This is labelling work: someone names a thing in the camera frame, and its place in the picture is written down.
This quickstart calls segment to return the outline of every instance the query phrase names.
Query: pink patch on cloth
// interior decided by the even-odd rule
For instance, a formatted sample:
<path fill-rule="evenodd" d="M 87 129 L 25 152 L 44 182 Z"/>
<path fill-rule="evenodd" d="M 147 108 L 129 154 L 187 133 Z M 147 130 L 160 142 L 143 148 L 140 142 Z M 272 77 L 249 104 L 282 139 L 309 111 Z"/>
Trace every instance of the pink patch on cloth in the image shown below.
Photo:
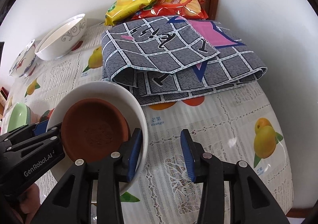
<path fill-rule="evenodd" d="M 198 70 L 201 69 L 201 65 L 202 65 L 202 63 L 197 63 L 197 64 L 196 64 L 196 67 L 198 68 Z"/>
<path fill-rule="evenodd" d="M 198 31 L 212 46 L 222 47 L 236 45 L 236 42 L 232 42 L 227 39 L 221 33 L 213 29 L 213 25 L 209 21 L 194 21 L 188 20 L 192 27 Z"/>
<path fill-rule="evenodd" d="M 133 37 L 130 37 L 130 36 L 124 36 L 124 35 L 121 35 L 122 38 L 125 38 L 127 40 L 134 40 Z"/>

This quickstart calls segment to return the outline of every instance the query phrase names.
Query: lace patterned tablecloth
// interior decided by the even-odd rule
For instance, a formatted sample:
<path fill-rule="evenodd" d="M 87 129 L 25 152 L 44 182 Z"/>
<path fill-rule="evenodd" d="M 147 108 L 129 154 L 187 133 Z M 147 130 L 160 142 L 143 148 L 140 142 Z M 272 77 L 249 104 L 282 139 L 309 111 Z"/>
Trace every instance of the lace patterned tablecloth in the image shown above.
<path fill-rule="evenodd" d="M 88 61 L 101 45 L 105 29 L 103 25 L 88 28 L 80 48 L 60 59 L 42 62 L 30 76 L 15 80 L 5 107 L 2 134 L 15 103 L 24 102 L 39 120 L 73 88 L 101 79 L 102 67 L 90 68 Z M 221 160 L 248 162 L 283 211 L 287 213 L 292 207 L 292 175 L 285 141 L 271 104 L 256 81 L 203 97 L 146 106 L 143 111 L 149 130 L 148 158 L 138 182 L 121 197 L 125 223 L 196 222 L 202 185 L 191 183 L 186 172 L 180 146 L 184 128 L 205 151 Z M 253 147 L 254 126 L 261 117 L 271 122 L 278 138 L 273 154 L 266 159 L 257 158 Z M 56 180 L 48 171 L 37 184 L 42 202 Z M 230 221 L 229 204 L 226 185 L 225 223 Z"/>

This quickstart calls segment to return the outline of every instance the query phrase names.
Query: white bowl with gray swirl pattern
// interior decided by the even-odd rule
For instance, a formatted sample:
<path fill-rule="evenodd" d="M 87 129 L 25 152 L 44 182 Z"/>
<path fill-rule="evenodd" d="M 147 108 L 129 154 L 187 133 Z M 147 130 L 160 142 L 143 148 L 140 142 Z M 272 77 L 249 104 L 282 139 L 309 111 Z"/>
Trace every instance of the white bowl with gray swirl pattern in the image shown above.
<path fill-rule="evenodd" d="M 50 31 L 35 49 L 35 54 L 44 61 L 60 58 L 71 51 L 82 38 L 86 29 L 85 14 L 64 21 Z"/>

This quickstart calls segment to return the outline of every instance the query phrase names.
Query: white bowl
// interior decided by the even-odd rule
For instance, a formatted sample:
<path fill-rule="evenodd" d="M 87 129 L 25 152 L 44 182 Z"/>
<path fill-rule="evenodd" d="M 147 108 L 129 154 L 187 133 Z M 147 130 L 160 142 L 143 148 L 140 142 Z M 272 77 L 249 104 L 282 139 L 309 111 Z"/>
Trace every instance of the white bowl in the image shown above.
<path fill-rule="evenodd" d="M 17 78 L 22 76 L 28 76 L 29 73 L 36 66 L 35 63 L 35 40 L 29 42 L 18 57 L 14 61 L 9 71 L 9 75 Z"/>
<path fill-rule="evenodd" d="M 86 29 L 85 14 L 79 14 L 53 29 L 39 43 L 35 54 L 44 61 L 60 58 L 70 52 Z"/>
<path fill-rule="evenodd" d="M 63 121 L 64 115 L 73 104 L 86 98 L 100 98 L 110 102 L 115 107 L 117 107 L 118 110 L 125 117 L 131 133 L 133 133 L 135 128 L 141 128 L 143 131 L 143 146 L 139 155 L 136 174 L 130 183 L 120 183 L 120 194 L 123 194 L 139 177 L 147 159 L 148 128 L 143 110 L 135 97 L 122 86 L 103 80 L 93 81 L 79 86 L 67 93 L 67 95 L 58 103 L 58 105 L 53 110 L 53 113 L 47 124 L 47 130 L 52 126 L 61 123 Z M 83 121 L 85 121 L 87 117 L 89 117 L 89 115 L 84 115 Z M 72 164 L 72 160 L 65 153 L 65 158 L 63 158 L 59 163 L 51 168 L 51 172 L 54 178 L 57 181 L 60 180 L 60 178 Z M 92 193 L 93 203 L 96 203 L 96 197 L 97 182 L 94 182 Z"/>

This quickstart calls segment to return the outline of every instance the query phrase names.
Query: yellow chip bag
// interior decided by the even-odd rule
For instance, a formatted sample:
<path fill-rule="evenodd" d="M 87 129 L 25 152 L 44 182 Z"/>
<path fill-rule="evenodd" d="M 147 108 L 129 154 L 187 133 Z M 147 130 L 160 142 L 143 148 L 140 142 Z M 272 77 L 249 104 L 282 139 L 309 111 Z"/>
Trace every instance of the yellow chip bag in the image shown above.
<path fill-rule="evenodd" d="M 105 25 L 114 26 L 116 22 L 148 6 L 155 0 L 117 0 L 105 15 Z"/>

